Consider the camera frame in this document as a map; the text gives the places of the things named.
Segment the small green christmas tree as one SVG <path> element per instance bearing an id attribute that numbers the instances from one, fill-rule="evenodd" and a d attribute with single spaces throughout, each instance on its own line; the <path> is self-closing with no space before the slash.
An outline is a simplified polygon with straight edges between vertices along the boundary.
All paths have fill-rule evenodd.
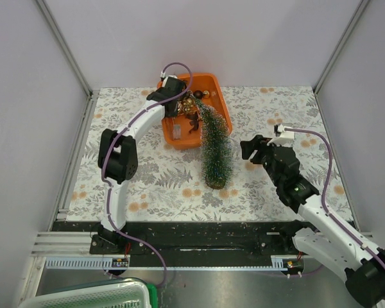
<path id="1" fill-rule="evenodd" d="M 223 117 L 211 106 L 196 99 L 201 117 L 201 173 L 208 187 L 224 189 L 233 171 L 232 145 Z"/>

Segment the clear led battery box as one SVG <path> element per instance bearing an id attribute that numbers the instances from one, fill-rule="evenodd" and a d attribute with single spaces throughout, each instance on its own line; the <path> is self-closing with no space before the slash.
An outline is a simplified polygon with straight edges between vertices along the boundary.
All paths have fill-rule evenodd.
<path id="1" fill-rule="evenodd" d="M 180 124 L 173 125 L 173 140 L 180 140 L 182 138 L 182 127 Z"/>

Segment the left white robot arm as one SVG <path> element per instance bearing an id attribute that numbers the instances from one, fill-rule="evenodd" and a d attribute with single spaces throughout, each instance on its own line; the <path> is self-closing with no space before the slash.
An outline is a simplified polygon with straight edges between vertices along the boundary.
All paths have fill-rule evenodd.
<path id="1" fill-rule="evenodd" d="M 98 167 L 105 183 L 105 206 L 98 235 L 112 253 L 120 253 L 126 246 L 125 236 L 117 231 L 126 224 L 126 190 L 138 168 L 137 143 L 152 126 L 177 115 L 179 101 L 186 92 L 187 85 L 181 79 L 163 77 L 161 87 L 147 95 L 130 120 L 101 134 Z"/>

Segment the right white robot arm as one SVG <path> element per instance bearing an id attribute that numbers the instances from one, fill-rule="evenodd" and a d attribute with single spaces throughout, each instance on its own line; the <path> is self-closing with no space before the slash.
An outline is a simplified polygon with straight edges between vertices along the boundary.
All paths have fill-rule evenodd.
<path id="1" fill-rule="evenodd" d="M 300 172 L 295 151 L 284 144 L 292 137 L 256 135 L 241 141 L 242 158 L 261 165 L 267 172 L 279 200 L 312 226 L 283 234 L 280 249 L 297 250 L 336 274 L 354 300 L 373 307 L 385 300 L 385 248 L 371 241 L 324 203 L 325 197 Z"/>

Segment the dark brown bauble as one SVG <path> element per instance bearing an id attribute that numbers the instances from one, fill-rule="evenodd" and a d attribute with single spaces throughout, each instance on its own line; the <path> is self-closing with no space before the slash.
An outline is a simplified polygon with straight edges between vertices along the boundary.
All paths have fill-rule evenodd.
<path id="1" fill-rule="evenodd" d="M 195 91 L 193 94 L 196 99 L 201 99 L 203 97 L 203 92 L 200 90 Z"/>

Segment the brown ribbon bow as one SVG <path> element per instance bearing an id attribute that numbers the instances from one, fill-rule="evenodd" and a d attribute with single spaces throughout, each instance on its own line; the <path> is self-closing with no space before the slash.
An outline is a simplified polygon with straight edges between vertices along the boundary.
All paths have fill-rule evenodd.
<path id="1" fill-rule="evenodd" d="M 201 117 L 198 112 L 195 112 L 193 114 L 187 114 L 186 118 L 189 120 L 189 124 L 191 125 L 189 133 L 197 131 L 201 121 Z"/>

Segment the orange plastic bin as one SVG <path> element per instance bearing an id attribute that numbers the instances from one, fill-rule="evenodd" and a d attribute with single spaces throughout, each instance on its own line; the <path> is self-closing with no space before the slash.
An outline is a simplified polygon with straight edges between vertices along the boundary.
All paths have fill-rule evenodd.
<path id="1" fill-rule="evenodd" d="M 217 78 L 210 73 L 194 73 L 190 91 L 194 93 L 197 90 L 210 92 L 210 97 L 202 97 L 201 101 L 204 104 L 211 106 L 221 117 L 223 117 L 227 125 L 228 133 L 231 133 L 232 123 Z M 173 140 L 174 124 L 180 124 L 182 127 L 182 138 L 180 140 Z M 186 150 L 201 146 L 202 122 L 200 121 L 197 131 L 189 133 L 190 128 L 191 125 L 189 124 L 189 120 L 184 114 L 178 113 L 176 117 L 166 117 L 162 120 L 162 130 L 165 141 L 172 145 L 176 150 Z"/>

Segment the floral patterned table mat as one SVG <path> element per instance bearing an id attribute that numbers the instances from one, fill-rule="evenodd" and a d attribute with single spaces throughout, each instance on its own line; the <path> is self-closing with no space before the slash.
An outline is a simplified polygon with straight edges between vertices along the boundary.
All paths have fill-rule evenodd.
<path id="1" fill-rule="evenodd" d="M 301 129 L 293 148 L 301 173 L 320 191 L 330 175 L 326 201 L 345 220 L 353 215 L 335 164 L 320 136 L 325 133 L 320 111 L 307 86 L 223 87 L 230 114 L 234 174 L 222 190 L 205 185 L 200 150 L 176 150 L 161 125 L 150 129 L 137 147 L 139 166 L 125 200 L 130 221 L 292 221 L 260 165 L 241 158 L 240 142 L 257 134 L 271 136 L 276 124 Z"/>

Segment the green plastic basket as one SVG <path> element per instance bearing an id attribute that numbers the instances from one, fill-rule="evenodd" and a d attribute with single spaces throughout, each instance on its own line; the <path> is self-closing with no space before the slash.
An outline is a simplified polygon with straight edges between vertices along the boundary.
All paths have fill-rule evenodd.
<path id="1" fill-rule="evenodd" d="M 154 284 L 147 284 L 151 308 L 158 308 L 158 292 Z"/>

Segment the white plastic basket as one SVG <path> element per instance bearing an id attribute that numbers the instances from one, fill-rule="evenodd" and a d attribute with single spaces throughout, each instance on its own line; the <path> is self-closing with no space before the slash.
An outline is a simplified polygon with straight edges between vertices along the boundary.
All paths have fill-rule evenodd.
<path id="1" fill-rule="evenodd" d="M 108 284 L 40 295 L 20 307 L 151 307 L 143 281 L 124 279 Z"/>

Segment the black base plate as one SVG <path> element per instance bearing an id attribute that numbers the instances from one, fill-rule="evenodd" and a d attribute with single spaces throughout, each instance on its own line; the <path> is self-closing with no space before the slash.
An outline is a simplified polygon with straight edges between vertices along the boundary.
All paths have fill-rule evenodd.
<path id="1" fill-rule="evenodd" d="M 116 246 L 98 235 L 99 222 L 61 222 L 54 232 L 86 232 L 92 255 L 128 254 L 136 265 L 162 263 L 181 266 L 266 265 L 274 255 L 296 256 L 291 236 L 310 223 L 285 222 L 128 222 L 123 232 L 132 236 Z"/>

